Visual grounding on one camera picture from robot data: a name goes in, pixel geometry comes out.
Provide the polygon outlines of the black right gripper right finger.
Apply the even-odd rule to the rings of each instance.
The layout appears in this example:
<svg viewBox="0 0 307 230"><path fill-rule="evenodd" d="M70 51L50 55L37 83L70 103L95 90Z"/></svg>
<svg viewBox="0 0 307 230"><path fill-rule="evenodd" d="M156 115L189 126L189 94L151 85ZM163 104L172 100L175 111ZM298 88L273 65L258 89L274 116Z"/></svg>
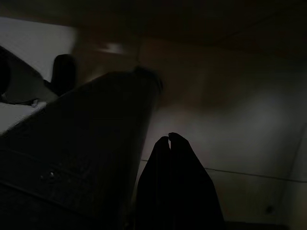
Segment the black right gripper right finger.
<svg viewBox="0 0 307 230"><path fill-rule="evenodd" d="M190 143L169 133L173 164L174 230L225 230L225 221L210 176Z"/></svg>

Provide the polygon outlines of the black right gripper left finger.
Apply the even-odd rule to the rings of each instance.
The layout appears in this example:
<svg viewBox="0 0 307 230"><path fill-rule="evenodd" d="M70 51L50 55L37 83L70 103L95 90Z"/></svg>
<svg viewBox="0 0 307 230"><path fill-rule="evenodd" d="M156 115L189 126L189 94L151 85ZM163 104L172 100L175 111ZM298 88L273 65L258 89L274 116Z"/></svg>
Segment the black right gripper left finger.
<svg viewBox="0 0 307 230"><path fill-rule="evenodd" d="M135 230L171 230L170 147L161 137L141 173L137 186Z"/></svg>

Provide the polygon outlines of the dark left robot leg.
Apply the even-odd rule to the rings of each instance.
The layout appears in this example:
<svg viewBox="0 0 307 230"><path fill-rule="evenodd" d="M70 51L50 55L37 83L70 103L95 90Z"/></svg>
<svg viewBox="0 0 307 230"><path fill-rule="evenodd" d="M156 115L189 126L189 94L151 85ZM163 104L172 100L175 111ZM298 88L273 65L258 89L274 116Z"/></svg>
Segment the dark left robot leg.
<svg viewBox="0 0 307 230"><path fill-rule="evenodd" d="M70 54L58 55L53 62L51 80L44 80L44 85L55 95L62 96L74 89L76 74L75 59Z"/></svg>

